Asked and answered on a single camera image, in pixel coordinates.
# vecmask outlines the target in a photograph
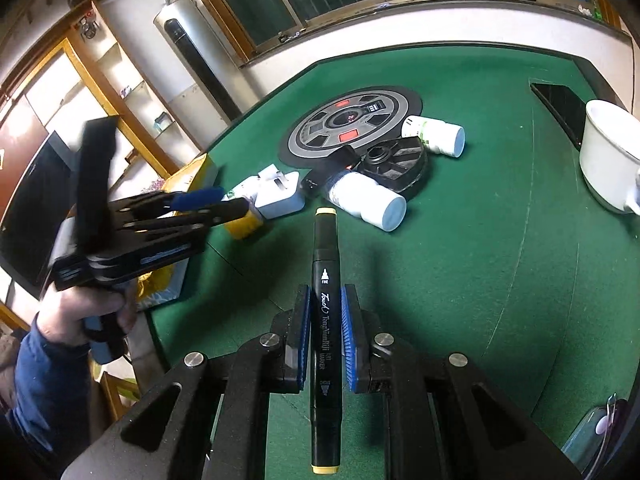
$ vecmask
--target blue sleeve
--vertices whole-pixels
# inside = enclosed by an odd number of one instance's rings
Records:
[[[50,343],[34,319],[18,352],[17,403],[6,418],[54,476],[89,445],[88,350]]]

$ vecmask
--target yellow marker tip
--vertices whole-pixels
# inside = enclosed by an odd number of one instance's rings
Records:
[[[316,214],[317,215],[321,215],[321,214],[335,215],[335,209],[333,207],[319,207],[316,210]]]
[[[340,466],[339,465],[332,465],[332,466],[322,467],[322,466],[312,465],[311,467],[313,468],[314,473],[317,474],[317,475],[335,475],[338,472],[338,468]]]

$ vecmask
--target round disc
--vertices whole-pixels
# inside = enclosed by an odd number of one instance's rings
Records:
[[[413,90],[376,86],[348,92],[306,113],[280,143],[280,160],[313,168],[345,144],[359,155],[380,140],[399,137],[402,122],[419,115],[422,100]]]

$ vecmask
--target table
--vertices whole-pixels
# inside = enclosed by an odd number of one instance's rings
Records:
[[[584,101],[606,86],[584,60],[522,48],[345,56],[272,92],[210,154],[226,188],[271,163],[288,170],[276,154],[294,121],[366,86],[412,88],[422,115],[463,125],[465,152],[431,159],[396,231],[338,212],[342,279],[356,283],[387,332],[432,356],[466,354],[561,446],[590,408],[630,393],[640,356],[640,223],[590,195],[578,151],[529,88],[536,81],[567,85]],[[180,299],[148,314],[169,364],[190,351],[233,352],[292,307],[297,285],[310,279],[323,203],[243,241],[212,230]],[[346,390],[342,435],[341,476],[382,478],[380,399]],[[309,447],[308,391],[272,395],[267,478],[311,478]]]

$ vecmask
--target mug handle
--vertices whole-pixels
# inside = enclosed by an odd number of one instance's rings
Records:
[[[636,185],[629,190],[626,196],[625,206],[631,209],[634,213],[640,216],[640,205],[638,204],[638,197],[640,195],[640,168],[636,173]]]

